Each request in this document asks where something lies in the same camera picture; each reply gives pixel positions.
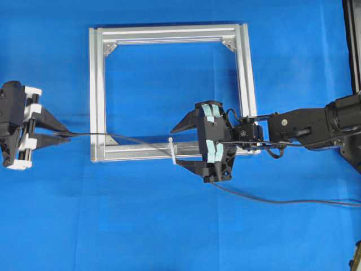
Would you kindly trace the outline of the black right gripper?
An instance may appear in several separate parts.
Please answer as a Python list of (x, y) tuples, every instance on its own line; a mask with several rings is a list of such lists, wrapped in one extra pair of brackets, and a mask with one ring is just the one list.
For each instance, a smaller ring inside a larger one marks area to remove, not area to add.
[(171, 133), (195, 128), (202, 161), (176, 160), (176, 164), (202, 177), (205, 183), (231, 180), (236, 147), (229, 144), (233, 130), (223, 104), (214, 100), (197, 103)]

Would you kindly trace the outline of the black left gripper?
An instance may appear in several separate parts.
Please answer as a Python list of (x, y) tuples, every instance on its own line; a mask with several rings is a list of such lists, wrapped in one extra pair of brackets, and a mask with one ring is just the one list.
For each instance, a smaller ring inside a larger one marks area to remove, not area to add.
[[(19, 149), (19, 139), (23, 124), (35, 112), (36, 127), (70, 135), (70, 131), (52, 113), (38, 104), (42, 90), (24, 86), (18, 81), (5, 82), (1, 86), (1, 153), (3, 166), (9, 169), (21, 170), (31, 166), (31, 162), (17, 160), (15, 156)], [(36, 141), (36, 147), (50, 147), (68, 143), (67, 137), (47, 134), (32, 134), (29, 137)]]

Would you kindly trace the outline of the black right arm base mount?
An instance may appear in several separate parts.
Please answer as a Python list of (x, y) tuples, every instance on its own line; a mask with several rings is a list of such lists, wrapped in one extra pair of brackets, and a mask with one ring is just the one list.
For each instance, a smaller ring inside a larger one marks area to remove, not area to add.
[(360, 134), (346, 137), (344, 145), (340, 148), (340, 154), (358, 173), (360, 173)]

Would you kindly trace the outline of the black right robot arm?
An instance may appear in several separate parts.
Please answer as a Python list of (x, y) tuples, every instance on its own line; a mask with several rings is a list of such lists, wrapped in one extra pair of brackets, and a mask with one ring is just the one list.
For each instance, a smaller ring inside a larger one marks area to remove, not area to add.
[(236, 150), (266, 150), (274, 159), (297, 141), (311, 151), (337, 148), (360, 171), (360, 95), (336, 99), (323, 108), (302, 108), (286, 113), (241, 117), (232, 125), (223, 104), (208, 100), (195, 104), (172, 133), (196, 129), (202, 159), (175, 163), (203, 178), (204, 182), (232, 178)]

